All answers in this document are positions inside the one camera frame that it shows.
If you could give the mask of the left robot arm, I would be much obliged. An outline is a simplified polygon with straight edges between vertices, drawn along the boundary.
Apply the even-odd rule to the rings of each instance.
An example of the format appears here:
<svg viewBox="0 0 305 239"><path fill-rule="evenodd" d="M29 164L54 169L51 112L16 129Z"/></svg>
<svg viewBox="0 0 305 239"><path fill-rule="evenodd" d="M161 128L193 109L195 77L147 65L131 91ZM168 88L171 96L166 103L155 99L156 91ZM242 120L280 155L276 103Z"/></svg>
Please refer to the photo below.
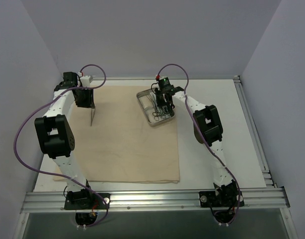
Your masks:
<svg viewBox="0 0 305 239"><path fill-rule="evenodd" d="M84 89L90 87L92 81L92 76L65 72L63 81L54 89L55 102L50 105L43 117L34 121L41 151L57 164L60 174L69 177L65 179L67 202L77 204L82 209L91 207L94 197L85 189L90 186L73 154L75 138L67 115L73 104L95 109L93 90Z"/></svg>

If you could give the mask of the surgical forceps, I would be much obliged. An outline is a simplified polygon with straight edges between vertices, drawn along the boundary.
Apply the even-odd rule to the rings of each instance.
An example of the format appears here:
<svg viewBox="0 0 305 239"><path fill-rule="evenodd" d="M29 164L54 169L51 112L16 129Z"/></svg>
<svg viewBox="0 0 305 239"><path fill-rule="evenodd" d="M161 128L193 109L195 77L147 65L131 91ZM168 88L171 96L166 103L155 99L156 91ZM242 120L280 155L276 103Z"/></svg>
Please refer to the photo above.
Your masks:
<svg viewBox="0 0 305 239"><path fill-rule="evenodd" d="M171 109L168 106L161 106L160 107L162 116L164 118L170 118L171 117Z"/></svg>

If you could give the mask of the beige cloth wrap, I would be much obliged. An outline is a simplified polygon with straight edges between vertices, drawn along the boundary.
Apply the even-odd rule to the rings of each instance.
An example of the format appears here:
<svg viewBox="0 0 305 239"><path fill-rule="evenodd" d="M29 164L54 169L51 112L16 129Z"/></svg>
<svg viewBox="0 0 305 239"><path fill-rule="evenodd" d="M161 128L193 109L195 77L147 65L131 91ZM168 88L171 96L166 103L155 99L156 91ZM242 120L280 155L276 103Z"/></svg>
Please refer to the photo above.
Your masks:
<svg viewBox="0 0 305 239"><path fill-rule="evenodd" d="M149 126L136 94L144 86L103 86L94 91L96 112L74 106L69 125L84 177L96 182L177 183L177 122Z"/></svg>

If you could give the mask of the thin metal tweezers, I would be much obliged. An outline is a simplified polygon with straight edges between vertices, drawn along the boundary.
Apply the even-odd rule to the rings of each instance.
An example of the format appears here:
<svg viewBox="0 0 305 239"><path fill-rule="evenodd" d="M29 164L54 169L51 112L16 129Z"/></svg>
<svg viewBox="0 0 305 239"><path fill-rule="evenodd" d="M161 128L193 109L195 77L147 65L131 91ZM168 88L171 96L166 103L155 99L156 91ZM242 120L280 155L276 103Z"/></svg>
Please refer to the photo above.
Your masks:
<svg viewBox="0 0 305 239"><path fill-rule="evenodd" d="M90 126L93 124L94 116L95 116L96 108L91 108L91 115L90 115Z"/></svg>

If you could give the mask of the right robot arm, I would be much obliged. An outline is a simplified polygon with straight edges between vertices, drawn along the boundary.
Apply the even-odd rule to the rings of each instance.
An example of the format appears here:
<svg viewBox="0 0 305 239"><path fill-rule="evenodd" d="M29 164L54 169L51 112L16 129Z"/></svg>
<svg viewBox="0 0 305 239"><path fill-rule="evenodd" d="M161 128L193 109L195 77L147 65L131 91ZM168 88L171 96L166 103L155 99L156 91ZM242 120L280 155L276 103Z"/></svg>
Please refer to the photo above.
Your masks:
<svg viewBox="0 0 305 239"><path fill-rule="evenodd" d="M213 184L216 192L214 199L219 205L227 205L232 197L241 199L239 184L227 167L223 151L223 126L217 108L207 106L188 96L182 87L173 85L162 88L151 88L157 107L169 115L174 115L173 99L182 103L193 122L196 140L203 144L212 155L210 159Z"/></svg>

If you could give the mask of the metal instrument tray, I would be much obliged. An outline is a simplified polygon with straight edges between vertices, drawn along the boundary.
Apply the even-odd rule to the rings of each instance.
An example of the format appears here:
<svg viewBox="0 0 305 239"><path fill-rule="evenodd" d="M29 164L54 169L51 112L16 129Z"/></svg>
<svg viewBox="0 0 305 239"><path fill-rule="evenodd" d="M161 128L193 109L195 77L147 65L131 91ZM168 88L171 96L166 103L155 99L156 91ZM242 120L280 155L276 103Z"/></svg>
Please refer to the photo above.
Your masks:
<svg viewBox="0 0 305 239"><path fill-rule="evenodd" d="M148 95L152 95L155 98L155 94L150 89L137 93L136 98L138 100L139 106L142 109L149 126L157 127L157 126L160 126L164 123L172 121L174 119L174 115L171 115L170 118L164 118L162 116L162 113L161 113L161 110L160 110L159 107L158 107L158 110L161 114L161 117L160 117L159 121L154 120L153 115L152 115L153 107L152 107L151 102L147 98Z"/></svg>

